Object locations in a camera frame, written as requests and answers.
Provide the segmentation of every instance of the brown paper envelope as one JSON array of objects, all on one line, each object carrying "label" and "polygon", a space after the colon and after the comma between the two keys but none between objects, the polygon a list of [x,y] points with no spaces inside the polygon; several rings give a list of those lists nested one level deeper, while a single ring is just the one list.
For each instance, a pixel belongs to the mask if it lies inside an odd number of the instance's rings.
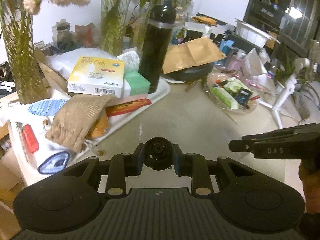
[{"label": "brown paper envelope", "polygon": [[67,81],[45,64],[45,55],[39,48],[35,48],[35,58],[52,88],[67,96],[75,95],[75,93],[68,92]]},{"label": "brown paper envelope", "polygon": [[208,37],[168,47],[162,70],[164,74],[221,60],[226,55]]}]

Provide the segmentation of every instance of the cluttered table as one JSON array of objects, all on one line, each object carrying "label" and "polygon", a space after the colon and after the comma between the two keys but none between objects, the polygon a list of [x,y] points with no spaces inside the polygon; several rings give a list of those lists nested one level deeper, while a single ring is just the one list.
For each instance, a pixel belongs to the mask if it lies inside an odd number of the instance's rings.
[{"label": "cluttered table", "polygon": [[[201,91],[200,84],[185,92],[186,84],[170,84],[170,92],[161,100],[135,116],[132,120],[101,141],[96,150],[103,151],[100,160],[109,160],[113,155],[132,153],[139,143],[145,143],[153,137],[164,137],[172,143],[178,143],[183,152],[204,155],[206,159],[216,160],[219,156],[228,156],[240,160],[260,172],[295,187],[302,193],[298,178],[299,161],[258,160],[253,155],[237,155],[228,149],[230,140],[243,135],[263,133],[277,129],[270,111],[258,105],[255,111],[247,115],[223,113]],[[286,127],[295,126],[297,122],[283,116]],[[9,133],[12,135],[12,123]],[[34,176],[26,168],[21,151],[21,142],[12,142],[17,156],[23,180],[31,185],[45,175]],[[94,156],[92,151],[83,154],[76,161]],[[127,187],[189,187],[190,178],[174,176],[174,170],[155,172],[144,167],[142,176],[128,177]]]}]

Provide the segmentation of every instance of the orange package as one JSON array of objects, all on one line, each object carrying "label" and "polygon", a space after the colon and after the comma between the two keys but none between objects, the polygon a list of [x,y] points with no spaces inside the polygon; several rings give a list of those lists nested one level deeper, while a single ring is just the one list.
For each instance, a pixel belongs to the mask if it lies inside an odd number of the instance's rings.
[{"label": "orange package", "polygon": [[128,102],[125,104],[106,107],[106,112],[107,112],[107,116],[127,114],[127,113],[133,112],[143,106],[148,106],[151,104],[152,104],[152,102],[149,99],[145,98],[145,99],[140,99],[140,100]]}]

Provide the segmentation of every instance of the pink bottle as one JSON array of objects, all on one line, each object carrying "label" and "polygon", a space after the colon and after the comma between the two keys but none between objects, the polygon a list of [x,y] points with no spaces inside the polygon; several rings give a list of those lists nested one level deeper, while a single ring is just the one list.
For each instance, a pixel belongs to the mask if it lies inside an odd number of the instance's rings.
[{"label": "pink bottle", "polygon": [[236,55],[233,55],[227,69],[240,70],[244,65],[244,57],[247,54],[243,50],[239,50]]}]

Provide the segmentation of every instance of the human hand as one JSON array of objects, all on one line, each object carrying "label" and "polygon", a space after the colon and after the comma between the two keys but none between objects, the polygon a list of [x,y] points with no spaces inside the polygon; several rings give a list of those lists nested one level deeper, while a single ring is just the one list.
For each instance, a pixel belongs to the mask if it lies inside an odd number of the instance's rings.
[{"label": "human hand", "polygon": [[320,213],[320,170],[310,174],[301,162],[299,178],[302,180],[308,213]]}]

